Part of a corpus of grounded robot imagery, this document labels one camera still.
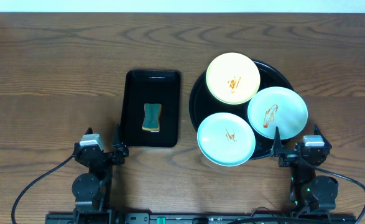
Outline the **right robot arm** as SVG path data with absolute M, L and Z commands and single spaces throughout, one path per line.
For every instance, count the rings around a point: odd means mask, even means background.
M 289 167 L 291 170 L 290 200 L 295 204 L 290 212 L 291 217 L 318 215 L 329 219 L 330 211 L 336 208 L 338 181 L 315 173 L 315 169 L 325 162 L 331 148 L 317 126 L 314 127 L 314 134 L 304 136 L 294 149 L 283 147 L 279 129 L 275 129 L 270 155 L 279 158 L 279 167 Z

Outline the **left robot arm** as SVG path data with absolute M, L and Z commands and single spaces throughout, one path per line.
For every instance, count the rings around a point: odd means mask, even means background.
M 127 146 L 121 140 L 121 129 L 116 125 L 111 152 L 104 152 L 104 142 L 91 128 L 74 143 L 72 157 L 88 168 L 72 184 L 75 197 L 73 223 L 124 223 L 124 215 L 111 207 L 113 167 L 125 163 L 129 156 Z

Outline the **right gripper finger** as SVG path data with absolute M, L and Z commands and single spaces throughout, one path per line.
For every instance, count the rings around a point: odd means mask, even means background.
M 314 125 L 314 135 L 321 136 L 321 138 L 325 144 L 329 143 L 328 140 L 326 139 L 326 137 L 324 137 L 324 135 L 321 133 L 320 128 L 316 124 Z
M 276 127 L 275 128 L 275 136 L 274 136 L 274 143 L 272 146 L 273 150 L 281 150 L 282 149 L 282 141 L 280 138 L 280 132 L 279 132 L 279 128 Z

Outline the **green yellow sponge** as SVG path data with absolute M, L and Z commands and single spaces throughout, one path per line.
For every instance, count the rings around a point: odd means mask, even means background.
M 162 105 L 158 103 L 146 103 L 144 105 L 144 120 L 142 129 L 149 132 L 160 131 L 160 115 Z

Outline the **yellow plate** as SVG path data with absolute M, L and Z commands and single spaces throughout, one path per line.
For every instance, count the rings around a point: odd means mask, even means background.
M 206 85 L 220 102 L 240 105 L 249 101 L 259 90 L 261 76 L 249 57 L 235 52 L 221 54 L 209 64 Z

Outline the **pale green plate front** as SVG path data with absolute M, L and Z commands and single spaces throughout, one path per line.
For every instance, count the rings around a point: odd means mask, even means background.
M 197 142 L 206 158 L 226 167 L 245 163 L 256 147 L 250 125 L 232 113 L 215 113 L 206 117 L 198 127 Z

